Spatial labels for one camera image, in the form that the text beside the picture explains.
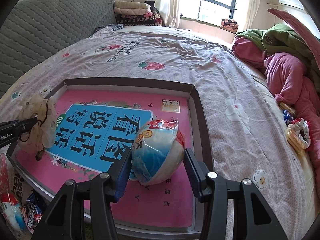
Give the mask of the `blue oreo cookie packet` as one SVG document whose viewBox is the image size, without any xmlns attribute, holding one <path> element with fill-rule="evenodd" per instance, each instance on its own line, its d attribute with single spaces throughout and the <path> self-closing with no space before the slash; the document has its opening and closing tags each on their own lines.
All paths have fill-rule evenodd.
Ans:
<svg viewBox="0 0 320 240">
<path fill-rule="evenodd" d="M 48 205 L 43 197 L 34 190 L 26 199 L 22 207 L 22 215 L 25 225 L 31 234 L 35 232 L 47 207 Z"/>
</svg>

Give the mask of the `red white toy egg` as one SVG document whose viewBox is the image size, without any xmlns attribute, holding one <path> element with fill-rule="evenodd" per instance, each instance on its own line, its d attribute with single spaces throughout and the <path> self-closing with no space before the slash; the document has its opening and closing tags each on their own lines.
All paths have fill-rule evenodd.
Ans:
<svg viewBox="0 0 320 240">
<path fill-rule="evenodd" d="M 25 230 L 25 223 L 20 202 L 12 192 L 9 192 L 7 158 L 4 153 L 1 153 L 1 213 L 9 230 L 19 239 Z"/>
</svg>

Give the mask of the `blue white toy egg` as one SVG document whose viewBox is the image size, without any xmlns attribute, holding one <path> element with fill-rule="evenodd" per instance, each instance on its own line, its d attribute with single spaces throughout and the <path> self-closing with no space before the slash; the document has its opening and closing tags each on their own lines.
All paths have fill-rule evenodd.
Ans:
<svg viewBox="0 0 320 240">
<path fill-rule="evenodd" d="M 129 180 L 156 185 L 169 179 L 184 159 L 185 140 L 177 120 L 150 120 L 132 144 Z"/>
</svg>

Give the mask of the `pink strawberry bed sheet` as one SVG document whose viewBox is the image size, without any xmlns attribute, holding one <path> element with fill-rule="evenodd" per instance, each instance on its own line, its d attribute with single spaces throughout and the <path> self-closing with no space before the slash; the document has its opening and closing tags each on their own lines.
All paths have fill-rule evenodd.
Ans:
<svg viewBox="0 0 320 240">
<path fill-rule="evenodd" d="M 301 239 L 318 213 L 313 172 L 285 138 L 285 122 L 264 79 L 223 45 L 165 27 L 127 27 L 68 46 L 20 77 L 1 98 L 1 120 L 65 79 L 135 77 L 195 86 L 213 163 L 227 179 L 266 174 L 262 194 L 289 239 Z"/>
</svg>

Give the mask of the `snack packets by quilt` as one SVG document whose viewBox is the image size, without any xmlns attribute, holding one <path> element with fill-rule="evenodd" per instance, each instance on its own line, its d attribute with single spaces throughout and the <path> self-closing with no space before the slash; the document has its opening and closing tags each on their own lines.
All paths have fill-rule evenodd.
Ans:
<svg viewBox="0 0 320 240">
<path fill-rule="evenodd" d="M 297 112 L 291 106 L 284 102 L 278 105 L 283 111 L 283 118 L 287 125 L 285 130 L 287 141 L 298 155 L 304 156 L 311 145 L 309 123 L 303 118 L 298 118 Z"/>
</svg>

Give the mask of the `grey quilted headboard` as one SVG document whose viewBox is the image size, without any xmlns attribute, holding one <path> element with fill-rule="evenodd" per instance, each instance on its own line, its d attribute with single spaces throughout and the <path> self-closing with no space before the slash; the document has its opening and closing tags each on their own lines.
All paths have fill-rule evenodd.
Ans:
<svg viewBox="0 0 320 240">
<path fill-rule="evenodd" d="M 1 26 L 1 94 L 62 49 L 115 24 L 115 0 L 23 0 Z"/>
</svg>

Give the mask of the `pink quilt pile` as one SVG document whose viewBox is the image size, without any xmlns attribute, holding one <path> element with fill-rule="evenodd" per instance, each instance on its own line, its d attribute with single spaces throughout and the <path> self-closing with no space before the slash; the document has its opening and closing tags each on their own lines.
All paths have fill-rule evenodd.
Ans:
<svg viewBox="0 0 320 240">
<path fill-rule="evenodd" d="M 319 39 L 295 16 L 278 9 L 269 9 L 269 13 L 283 20 L 291 27 L 316 54 L 319 64 Z M 310 79 L 307 67 L 297 57 L 289 53 L 275 53 L 268 56 L 246 38 L 236 38 L 232 51 L 237 58 L 252 67 L 261 70 L 266 76 L 268 89 L 277 103 L 284 102 L 292 106 L 299 118 L 309 123 L 311 145 L 309 156 L 316 173 L 319 172 L 319 92 Z"/>
</svg>

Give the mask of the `folded blankets stack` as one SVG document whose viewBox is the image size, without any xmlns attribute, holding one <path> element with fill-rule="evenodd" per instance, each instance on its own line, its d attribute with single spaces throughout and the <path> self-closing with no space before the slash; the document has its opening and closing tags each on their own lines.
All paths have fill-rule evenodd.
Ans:
<svg viewBox="0 0 320 240">
<path fill-rule="evenodd" d="M 116 22 L 124 26 L 163 26 L 162 17 L 154 1 L 115 1 L 114 14 Z"/>
</svg>

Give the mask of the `green blanket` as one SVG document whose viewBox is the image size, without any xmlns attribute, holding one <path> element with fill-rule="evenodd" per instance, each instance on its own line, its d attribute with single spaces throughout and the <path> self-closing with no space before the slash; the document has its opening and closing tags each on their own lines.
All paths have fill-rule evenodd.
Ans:
<svg viewBox="0 0 320 240">
<path fill-rule="evenodd" d="M 288 25 L 278 23 L 267 30 L 247 29 L 236 34 L 246 38 L 268 56 L 275 53 L 289 53 L 299 58 L 307 67 L 310 79 L 319 92 L 319 64 L 311 47 Z"/>
</svg>

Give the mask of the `patterned bag on sill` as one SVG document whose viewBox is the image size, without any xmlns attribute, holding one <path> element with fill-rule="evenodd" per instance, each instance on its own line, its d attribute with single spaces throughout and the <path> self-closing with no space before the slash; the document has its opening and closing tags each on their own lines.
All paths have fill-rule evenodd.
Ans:
<svg viewBox="0 0 320 240">
<path fill-rule="evenodd" d="M 227 31 L 231 31 L 236 33 L 238 31 L 238 23 L 233 19 L 222 19 L 221 20 L 221 27 L 226 29 Z"/>
</svg>

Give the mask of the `left cream curtain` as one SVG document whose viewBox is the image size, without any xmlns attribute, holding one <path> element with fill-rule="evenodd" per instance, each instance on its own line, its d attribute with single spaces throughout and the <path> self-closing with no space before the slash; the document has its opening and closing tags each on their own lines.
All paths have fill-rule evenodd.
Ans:
<svg viewBox="0 0 320 240">
<path fill-rule="evenodd" d="M 155 0 L 155 7 L 159 10 L 166 27 L 179 27 L 181 16 L 180 0 Z"/>
</svg>

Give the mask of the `cream curtain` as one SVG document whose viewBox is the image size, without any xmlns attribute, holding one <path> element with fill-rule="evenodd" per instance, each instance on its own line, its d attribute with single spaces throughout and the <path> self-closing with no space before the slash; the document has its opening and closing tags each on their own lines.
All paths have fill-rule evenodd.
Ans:
<svg viewBox="0 0 320 240">
<path fill-rule="evenodd" d="M 246 5 L 246 20 L 244 30 L 250 29 L 255 19 L 260 5 L 260 0 L 248 0 Z"/>
<path fill-rule="evenodd" d="M 181 16 L 180 0 L 155 0 L 155 7 L 159 10 L 166 27 L 179 27 Z"/>
</svg>

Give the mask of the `white air conditioner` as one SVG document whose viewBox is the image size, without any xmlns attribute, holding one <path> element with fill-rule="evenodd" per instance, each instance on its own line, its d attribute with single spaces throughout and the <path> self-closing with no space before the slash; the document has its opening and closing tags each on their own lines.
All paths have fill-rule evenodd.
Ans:
<svg viewBox="0 0 320 240">
<path fill-rule="evenodd" d="M 304 10 L 302 3 L 299 0 L 278 0 L 280 4 Z"/>
</svg>

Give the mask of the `right cream curtain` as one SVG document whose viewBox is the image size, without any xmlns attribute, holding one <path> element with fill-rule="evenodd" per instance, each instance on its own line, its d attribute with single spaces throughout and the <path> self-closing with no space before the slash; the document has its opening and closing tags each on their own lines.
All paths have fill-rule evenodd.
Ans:
<svg viewBox="0 0 320 240">
<path fill-rule="evenodd" d="M 246 20 L 244 30 L 250 29 L 255 19 L 260 5 L 260 0 L 248 0 L 246 5 Z"/>
</svg>

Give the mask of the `window with dark frame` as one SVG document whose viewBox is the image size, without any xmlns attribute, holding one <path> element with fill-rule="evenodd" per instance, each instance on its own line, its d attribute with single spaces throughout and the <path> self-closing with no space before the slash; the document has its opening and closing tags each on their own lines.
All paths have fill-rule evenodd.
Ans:
<svg viewBox="0 0 320 240">
<path fill-rule="evenodd" d="M 236 0 L 182 0 L 181 16 L 220 25 L 223 19 L 233 18 Z"/>
</svg>

